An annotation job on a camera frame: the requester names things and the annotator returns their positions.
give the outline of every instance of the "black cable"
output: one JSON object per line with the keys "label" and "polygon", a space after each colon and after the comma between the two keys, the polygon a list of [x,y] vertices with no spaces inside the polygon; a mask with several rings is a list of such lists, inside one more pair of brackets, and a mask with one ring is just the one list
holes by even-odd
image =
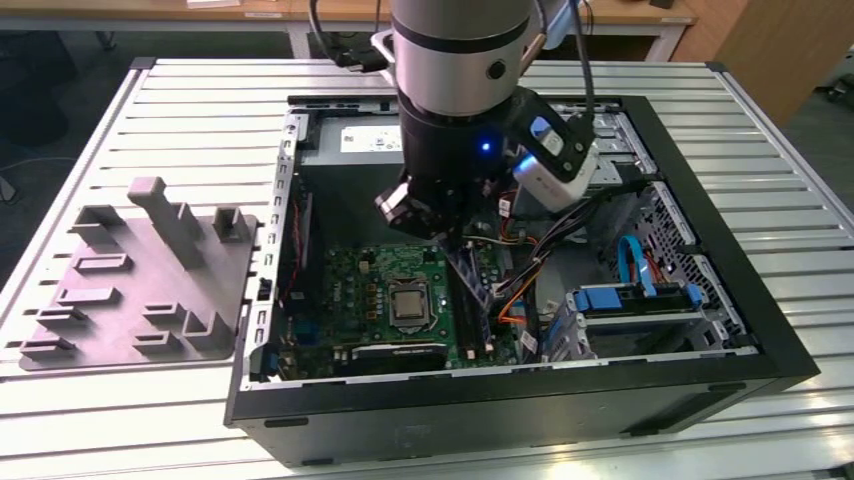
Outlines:
{"label": "black cable", "polygon": [[548,16],[546,15],[546,7],[543,6],[543,0],[534,0],[536,6],[536,16],[539,17],[539,33],[548,34]]}
{"label": "black cable", "polygon": [[323,54],[326,57],[335,61],[335,55],[332,55],[332,47],[328,44],[328,39],[323,33],[323,28],[320,28],[320,20],[318,20],[318,1],[308,1],[308,23],[311,25],[311,30],[315,32],[315,37],[318,38],[318,43],[320,44],[320,50],[323,50]]}
{"label": "black cable", "polygon": [[528,285],[528,289],[524,292],[524,319],[526,319],[526,325],[524,325],[524,329],[528,332],[528,334],[531,335],[531,337],[534,337],[534,340],[536,340],[536,352],[531,352],[527,347],[524,348],[523,351],[523,355],[522,355],[522,363],[523,364],[530,364],[530,363],[538,363],[539,361],[539,350],[540,350],[540,335],[539,335],[539,329],[540,329],[540,324],[539,324],[539,312],[536,311],[536,279],[531,282],[531,285]]}
{"label": "black cable", "polygon": [[582,27],[582,17],[578,10],[580,0],[570,0],[572,2],[572,20],[575,22],[575,48],[578,50],[578,60],[582,63],[582,73],[585,75],[585,103],[587,111],[585,115],[593,120],[597,108],[597,98],[593,88],[593,69],[590,68],[590,58],[587,58],[587,41],[585,39],[585,31]]}
{"label": "black cable", "polygon": [[528,256],[528,260],[519,269],[519,273],[516,273],[510,280],[504,281],[498,291],[503,292],[512,285],[524,281],[527,277],[536,272],[548,258],[548,255],[551,255],[554,248],[560,244],[563,238],[585,227],[590,218],[594,216],[599,205],[618,195],[642,191],[647,185],[649,182],[646,180],[629,182],[618,187],[599,190],[590,197],[578,202],[570,211],[563,214],[560,219],[555,221],[546,234],[540,237],[539,242],[531,251],[531,255]]}
{"label": "black cable", "polygon": [[379,6],[383,0],[376,0],[376,13],[374,15],[374,33],[379,32]]}
{"label": "black cable", "polygon": [[587,35],[593,36],[593,26],[597,24],[597,16],[593,14],[593,7],[590,6],[590,1],[585,0],[585,7],[587,7],[587,15],[590,16],[590,20],[587,24],[590,25],[590,33]]}

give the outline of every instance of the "floor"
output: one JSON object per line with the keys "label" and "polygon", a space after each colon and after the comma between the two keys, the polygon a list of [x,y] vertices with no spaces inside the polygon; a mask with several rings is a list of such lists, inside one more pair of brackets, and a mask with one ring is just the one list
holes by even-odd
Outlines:
{"label": "floor", "polygon": [[[276,33],[117,33],[117,48],[104,52],[91,33],[64,33],[73,57],[76,80],[55,89],[69,119],[69,130],[55,143],[16,147],[0,138],[0,169],[37,157],[73,159],[80,154],[113,92],[136,57],[288,58],[286,35]],[[785,129],[849,208],[854,208],[854,110],[829,103],[815,94]],[[33,162],[3,171],[20,191],[13,206],[0,204],[0,286],[15,268],[28,240],[51,206],[73,160]]]}

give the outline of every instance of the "cable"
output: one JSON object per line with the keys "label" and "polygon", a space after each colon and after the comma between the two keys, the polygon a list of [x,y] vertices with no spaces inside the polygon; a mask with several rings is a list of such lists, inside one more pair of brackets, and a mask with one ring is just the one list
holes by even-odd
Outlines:
{"label": "cable", "polygon": [[320,21],[318,20],[318,1],[308,1],[308,23],[311,25],[311,30],[315,32],[315,37],[318,37],[318,43],[320,44],[320,50],[323,50],[323,54],[327,58],[335,61],[335,56],[332,55],[332,47],[327,42],[327,38],[323,33],[323,28],[320,28]]}
{"label": "cable", "polygon": [[539,52],[543,50],[543,46],[546,45],[546,39],[548,36],[548,17],[546,16],[546,7],[543,6],[543,0],[534,0],[534,5],[536,6],[536,16],[539,17],[539,33],[534,37],[534,40],[531,40],[528,49],[522,55],[522,61],[519,62],[519,76],[524,75],[524,72],[527,72],[531,63],[534,63],[534,59],[539,55]]}
{"label": "cable", "polygon": [[516,291],[515,295],[510,298],[510,301],[504,305],[504,308],[502,308],[502,312],[498,314],[499,323],[514,323],[511,321],[506,321],[506,320],[516,319],[516,317],[507,317],[507,311],[510,311],[510,307],[516,302],[516,300],[519,299],[519,297],[522,296],[527,288],[531,286],[531,284],[534,283],[534,280],[536,280],[536,277],[540,271],[542,270],[536,270],[536,273],[534,273],[531,278],[527,279],[527,281],[522,285],[522,288],[519,288],[519,291]]}
{"label": "cable", "polygon": [[539,33],[547,35],[548,17],[546,16],[546,7],[543,5],[543,0],[534,0],[534,5],[536,6],[536,16],[539,17]]}
{"label": "cable", "polygon": [[12,165],[7,165],[5,167],[0,167],[0,172],[5,172],[7,170],[13,169],[15,167],[20,167],[28,163],[33,162],[48,162],[48,161],[68,161],[76,162],[77,159],[72,157],[41,157],[41,158],[28,158],[27,160],[21,160],[20,162],[15,162]]}
{"label": "cable", "polygon": [[585,7],[587,7],[587,16],[590,17],[590,20],[587,21],[587,25],[590,25],[590,33],[587,35],[593,36],[593,26],[597,24],[597,16],[593,13],[593,7],[590,6],[590,1],[589,0],[583,0],[585,1]]}
{"label": "cable", "polygon": [[379,32],[379,6],[383,0],[376,0],[376,14],[374,15],[374,33]]}
{"label": "cable", "polygon": [[463,236],[463,238],[466,240],[476,240],[476,241],[480,241],[480,242],[494,243],[495,245],[507,245],[508,247],[519,246],[518,243],[508,242],[506,240],[498,240],[498,239],[490,238],[490,237],[479,237],[478,235],[466,235],[466,236]]}
{"label": "cable", "polygon": [[582,30],[582,17],[578,10],[580,0],[570,0],[572,2],[572,20],[575,22],[575,48],[578,50],[578,60],[582,63],[582,73],[585,75],[585,100],[587,111],[585,115],[593,120],[597,108],[597,98],[593,86],[593,69],[590,68],[590,58],[587,58],[587,41],[585,39],[585,31]]}
{"label": "cable", "polygon": [[518,282],[527,278],[535,269],[539,269],[543,262],[548,258],[548,255],[551,255],[554,248],[560,244],[562,239],[585,227],[587,221],[593,217],[602,203],[605,203],[617,195],[643,190],[647,185],[649,182],[646,180],[637,180],[634,182],[629,182],[625,185],[621,185],[619,187],[611,187],[601,190],[585,200],[578,202],[572,206],[570,211],[552,224],[546,234],[540,237],[539,243],[531,251],[527,263],[520,267],[519,273],[496,287],[496,292],[500,293],[507,290]]}

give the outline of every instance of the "red wire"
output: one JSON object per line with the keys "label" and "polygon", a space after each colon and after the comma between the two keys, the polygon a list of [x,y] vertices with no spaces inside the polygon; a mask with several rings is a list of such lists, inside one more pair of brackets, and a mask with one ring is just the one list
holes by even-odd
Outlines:
{"label": "red wire", "polygon": [[646,257],[646,261],[650,263],[650,268],[653,268],[653,274],[655,275],[655,281],[657,282],[663,282],[665,281],[665,274],[662,272],[661,267],[658,266],[658,263],[655,263],[655,259],[653,258],[653,255],[650,255],[650,253],[645,253],[643,256]]}
{"label": "red wire", "polygon": [[291,274],[291,281],[288,282],[288,286],[284,289],[284,293],[282,294],[283,301],[288,300],[288,295],[291,294],[291,289],[294,288],[294,284],[296,283],[296,274],[299,272],[300,260],[303,247],[299,241],[299,206],[296,202],[294,202],[294,243],[296,244],[296,265],[294,266],[294,273]]}

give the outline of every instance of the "metal slat table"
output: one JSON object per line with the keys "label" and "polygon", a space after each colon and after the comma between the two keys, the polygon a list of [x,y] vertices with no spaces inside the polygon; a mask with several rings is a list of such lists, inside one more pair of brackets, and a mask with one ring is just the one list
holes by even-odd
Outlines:
{"label": "metal slat table", "polygon": [[[346,465],[324,470],[331,477],[723,479],[854,461],[851,214],[726,73],[598,63],[594,74],[599,94],[650,98],[822,374],[677,435]],[[539,62],[522,83],[580,94],[580,69]],[[0,294],[0,478],[302,473],[222,426],[230,360],[31,374],[15,342],[32,334],[77,245],[65,233],[77,209],[109,203],[143,215],[125,198],[133,176],[163,176],[171,201],[196,215],[228,199],[268,217],[287,98],[318,93],[392,92],[379,76],[323,61],[159,60],[128,73]]]}

